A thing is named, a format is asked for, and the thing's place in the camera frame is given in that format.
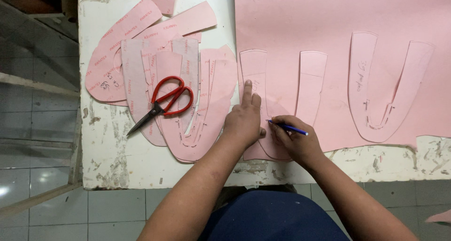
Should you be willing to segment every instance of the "pen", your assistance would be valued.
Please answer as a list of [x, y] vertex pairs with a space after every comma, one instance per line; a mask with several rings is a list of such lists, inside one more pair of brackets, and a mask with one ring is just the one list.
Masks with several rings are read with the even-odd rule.
[[308, 133], [304, 130], [301, 129], [297, 129], [295, 127], [286, 125], [284, 123], [275, 123], [276, 125], [278, 125], [279, 127], [285, 129], [286, 131], [291, 131], [291, 132], [298, 132], [299, 134], [303, 134], [303, 135], [308, 135]]

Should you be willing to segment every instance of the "tile floor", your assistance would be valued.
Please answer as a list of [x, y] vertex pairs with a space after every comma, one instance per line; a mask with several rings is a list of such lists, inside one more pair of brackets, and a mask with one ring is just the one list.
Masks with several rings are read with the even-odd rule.
[[[77, 89], [78, 45], [0, 8], [0, 70]], [[1, 137], [72, 141], [77, 99], [0, 84]], [[0, 145], [0, 207], [66, 183], [70, 151]], [[450, 240], [451, 227], [425, 223], [451, 209], [451, 181], [359, 183], [421, 240]], [[296, 185], [343, 228], [317, 184]], [[169, 189], [79, 188], [0, 220], [0, 241], [135, 240]]]

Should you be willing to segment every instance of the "right hand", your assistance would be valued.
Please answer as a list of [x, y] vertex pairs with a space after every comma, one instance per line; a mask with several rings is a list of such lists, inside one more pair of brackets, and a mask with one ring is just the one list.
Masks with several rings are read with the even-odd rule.
[[269, 127], [274, 131], [278, 140], [285, 146], [288, 154], [296, 161], [296, 163], [304, 167], [308, 164], [310, 159], [315, 159], [320, 155], [324, 155], [319, 146], [318, 137], [312, 126], [292, 115], [272, 117], [272, 121], [274, 123], [285, 123], [308, 133], [308, 135], [296, 132], [288, 134], [288, 132], [281, 127], [269, 123]]

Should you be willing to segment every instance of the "scissors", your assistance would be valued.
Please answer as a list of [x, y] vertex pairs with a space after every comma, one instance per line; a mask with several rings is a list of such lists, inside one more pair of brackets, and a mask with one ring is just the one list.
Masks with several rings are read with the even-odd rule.
[[[158, 94], [158, 90], [160, 89], [161, 85], [163, 83], [165, 83], [166, 81], [171, 80], [171, 79], [175, 79], [175, 80], [179, 81], [178, 88], [176, 88], [175, 90], [171, 91], [170, 93], [164, 95], [163, 97], [155, 100], [156, 99], [156, 95]], [[184, 108], [182, 108], [180, 110], [168, 112], [169, 108], [171, 108], [171, 106], [174, 104], [174, 102], [179, 98], [179, 96], [185, 90], [188, 90], [188, 92], [189, 92], [189, 103], [188, 103], [188, 105], [186, 105]], [[162, 101], [166, 100], [167, 98], [171, 97], [171, 96], [174, 96], [172, 98], [172, 100], [169, 102], [169, 104], [165, 108], [162, 108], [160, 103]], [[152, 100], [150, 101], [153, 104], [152, 110], [150, 110], [141, 120], [139, 120], [139, 122], [136, 123], [135, 126], [133, 126], [133, 128], [130, 130], [130, 132], [128, 132], [127, 135], [135, 132], [136, 130], [138, 130], [138, 128], [142, 127], [145, 123], [149, 122], [151, 119], [153, 119], [155, 116], [157, 116], [160, 113], [163, 113], [164, 116], [170, 116], [170, 115], [182, 113], [182, 112], [188, 110], [188, 108], [193, 103], [193, 99], [194, 99], [193, 91], [189, 87], [185, 86], [185, 82], [183, 82], [183, 79], [181, 79], [180, 77], [176, 77], [176, 76], [166, 77], [165, 79], [161, 80], [156, 85], [156, 87], [155, 87], [155, 89], [153, 91]]]

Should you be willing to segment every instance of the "white table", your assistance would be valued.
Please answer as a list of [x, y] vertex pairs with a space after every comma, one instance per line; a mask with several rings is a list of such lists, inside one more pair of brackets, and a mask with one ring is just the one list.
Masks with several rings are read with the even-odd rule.
[[[86, 189], [168, 188], [191, 168], [176, 161], [167, 147], [156, 147], [136, 133], [127, 139], [134, 125], [127, 107], [98, 103], [84, 87], [87, 65], [104, 33], [140, 0], [79, 0], [79, 42], [81, 109], [83, 112], [83, 186]], [[176, 0], [175, 14], [205, 0]], [[199, 48], [228, 44], [236, 51], [234, 0], [207, 0], [218, 25], [202, 33]], [[238, 92], [232, 104], [239, 102]], [[326, 153], [355, 181], [449, 179], [451, 139], [418, 137], [418, 150], [396, 146], [364, 146]], [[296, 163], [242, 161], [236, 165], [226, 186], [313, 183], [313, 178]]]

